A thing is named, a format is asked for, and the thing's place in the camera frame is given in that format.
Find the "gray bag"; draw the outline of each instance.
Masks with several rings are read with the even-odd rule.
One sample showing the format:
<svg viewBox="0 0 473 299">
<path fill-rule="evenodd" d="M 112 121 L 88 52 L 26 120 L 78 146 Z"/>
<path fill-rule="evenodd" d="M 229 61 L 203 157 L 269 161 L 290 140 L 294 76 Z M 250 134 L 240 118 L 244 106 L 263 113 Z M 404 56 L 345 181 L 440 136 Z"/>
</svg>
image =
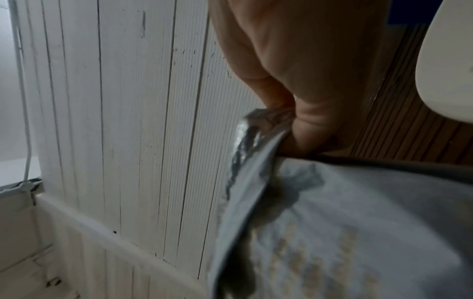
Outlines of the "gray bag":
<svg viewBox="0 0 473 299">
<path fill-rule="evenodd" d="M 211 298 L 473 298 L 470 169 L 275 158 L 292 120 L 238 125 Z"/>
</svg>

